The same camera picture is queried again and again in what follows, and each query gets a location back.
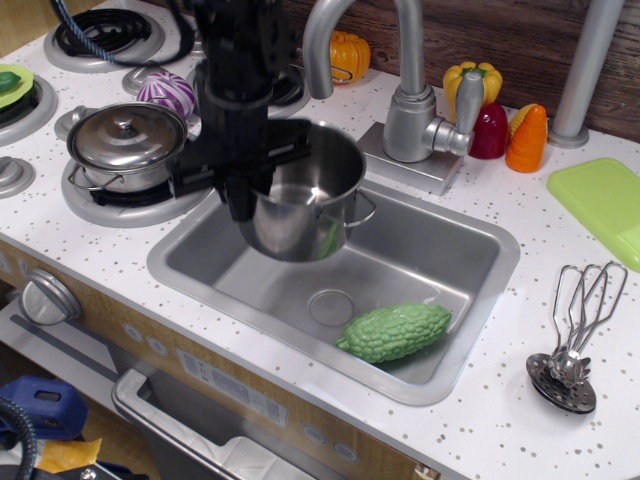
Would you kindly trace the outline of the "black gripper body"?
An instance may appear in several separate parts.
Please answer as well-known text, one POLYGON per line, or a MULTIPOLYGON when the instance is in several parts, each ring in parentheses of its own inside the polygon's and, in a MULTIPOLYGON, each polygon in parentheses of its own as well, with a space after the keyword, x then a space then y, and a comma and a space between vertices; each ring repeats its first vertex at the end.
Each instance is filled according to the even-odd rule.
POLYGON ((200 97, 201 131, 172 161, 170 191, 176 198, 214 188, 225 199, 264 190, 277 165, 310 151, 311 122, 271 119, 267 97, 200 97))

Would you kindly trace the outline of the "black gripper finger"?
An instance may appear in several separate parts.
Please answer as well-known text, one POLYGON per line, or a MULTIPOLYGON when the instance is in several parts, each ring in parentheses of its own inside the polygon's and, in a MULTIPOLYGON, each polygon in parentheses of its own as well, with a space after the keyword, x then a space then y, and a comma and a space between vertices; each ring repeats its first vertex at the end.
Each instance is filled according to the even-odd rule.
POLYGON ((223 197, 235 222, 250 221, 255 213, 256 195, 250 178, 244 175, 227 175, 223 180, 223 197))

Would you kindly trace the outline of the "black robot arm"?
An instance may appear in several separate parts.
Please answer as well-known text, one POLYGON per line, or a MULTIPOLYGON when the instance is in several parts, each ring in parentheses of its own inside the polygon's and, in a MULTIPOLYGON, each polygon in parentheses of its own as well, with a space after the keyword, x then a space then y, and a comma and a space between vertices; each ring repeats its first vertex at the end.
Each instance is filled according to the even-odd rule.
POLYGON ((172 164, 181 197, 215 189, 236 222, 254 216, 277 166, 310 152, 307 120, 271 120, 268 104, 296 42, 278 1, 196 1, 205 59, 196 67, 201 130, 172 164))

